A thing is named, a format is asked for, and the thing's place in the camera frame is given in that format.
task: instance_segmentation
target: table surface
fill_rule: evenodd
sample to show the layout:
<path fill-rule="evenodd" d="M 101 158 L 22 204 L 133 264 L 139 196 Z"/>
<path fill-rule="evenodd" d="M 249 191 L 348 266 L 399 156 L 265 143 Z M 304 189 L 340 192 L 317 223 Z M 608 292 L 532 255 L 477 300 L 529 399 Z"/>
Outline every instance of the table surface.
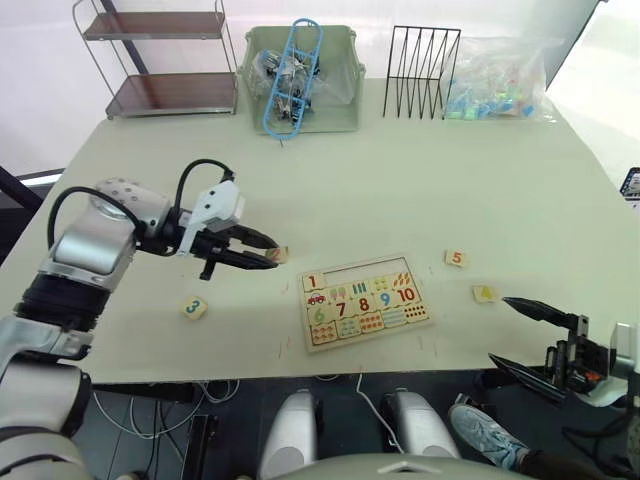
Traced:
<path fill-rule="evenodd" d="M 474 284 L 588 315 L 599 342 L 616 322 L 640 319 L 638 219 L 564 119 L 383 119 L 383 94 L 384 81 L 366 81 L 359 131 L 284 146 L 256 134 L 242 98 L 232 117 L 102 122 L 2 266 L 0 304 L 9 312 L 35 276 L 63 188 L 123 176 L 172 197 L 184 166 L 210 157 L 237 172 L 242 223 L 289 246 L 289 262 L 267 271 L 219 265 L 203 282 L 201 260 L 138 253 L 79 364 L 95 382 L 483 368 L 488 352 L 541 364 L 566 337 L 502 302 L 475 303 Z M 218 181 L 217 169 L 200 168 L 185 208 Z M 65 202 L 58 231 L 85 208 L 77 197 Z M 452 248 L 468 254 L 466 269 L 443 263 Z M 434 323 L 308 354 L 298 274 L 398 253 Z M 189 295 L 209 304 L 196 322 L 179 312 Z"/>

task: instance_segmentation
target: sneaker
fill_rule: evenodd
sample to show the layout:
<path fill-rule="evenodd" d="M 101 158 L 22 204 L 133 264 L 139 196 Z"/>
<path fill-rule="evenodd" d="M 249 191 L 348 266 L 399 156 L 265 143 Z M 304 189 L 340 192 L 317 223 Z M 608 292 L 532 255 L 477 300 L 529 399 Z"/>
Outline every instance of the sneaker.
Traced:
<path fill-rule="evenodd" d="M 498 467 L 515 470 L 527 446 L 502 428 L 486 413 L 464 404 L 449 409 L 449 419 L 456 433 Z"/>

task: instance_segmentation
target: puzzle board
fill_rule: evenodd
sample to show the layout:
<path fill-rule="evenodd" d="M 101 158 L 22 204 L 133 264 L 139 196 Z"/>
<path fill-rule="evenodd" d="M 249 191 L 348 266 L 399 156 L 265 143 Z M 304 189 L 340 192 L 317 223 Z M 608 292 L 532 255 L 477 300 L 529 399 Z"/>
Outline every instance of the puzzle board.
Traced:
<path fill-rule="evenodd" d="M 431 319 L 404 256 L 305 272 L 298 283 L 312 353 L 406 331 Z"/>

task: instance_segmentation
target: wooden shelf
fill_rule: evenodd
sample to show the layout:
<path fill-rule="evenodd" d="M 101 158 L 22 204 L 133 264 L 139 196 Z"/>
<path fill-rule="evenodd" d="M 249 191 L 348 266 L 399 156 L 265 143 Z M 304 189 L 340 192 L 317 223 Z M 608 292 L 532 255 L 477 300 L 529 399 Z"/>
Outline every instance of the wooden shelf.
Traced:
<path fill-rule="evenodd" d="M 131 75 L 107 107 L 107 116 L 234 113 L 233 73 Z"/>
<path fill-rule="evenodd" d="M 84 32 L 85 40 L 219 39 L 222 12 L 100 13 Z"/>

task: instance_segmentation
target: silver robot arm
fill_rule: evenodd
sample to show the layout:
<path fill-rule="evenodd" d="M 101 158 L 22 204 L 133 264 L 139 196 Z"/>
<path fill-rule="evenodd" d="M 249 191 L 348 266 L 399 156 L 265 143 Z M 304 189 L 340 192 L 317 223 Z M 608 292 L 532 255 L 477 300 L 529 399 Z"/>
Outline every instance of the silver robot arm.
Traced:
<path fill-rule="evenodd" d="M 193 162 L 185 172 L 200 163 L 208 162 Z M 136 251 L 201 258 L 205 280 L 216 263 L 277 266 L 230 249 L 232 239 L 255 248 L 277 244 L 238 225 L 244 199 L 229 169 L 221 183 L 199 195 L 192 211 L 124 179 L 104 180 L 95 190 L 84 213 L 55 241 L 50 218 L 47 258 L 13 314 L 0 320 L 0 476 L 8 479 L 91 478 L 68 438 L 82 424 L 91 379 L 58 361 L 89 353 L 97 319 Z M 76 187 L 59 198 L 74 191 L 92 192 Z M 62 200 L 54 203 L 56 213 Z M 136 228 L 131 215 L 143 228 Z"/>

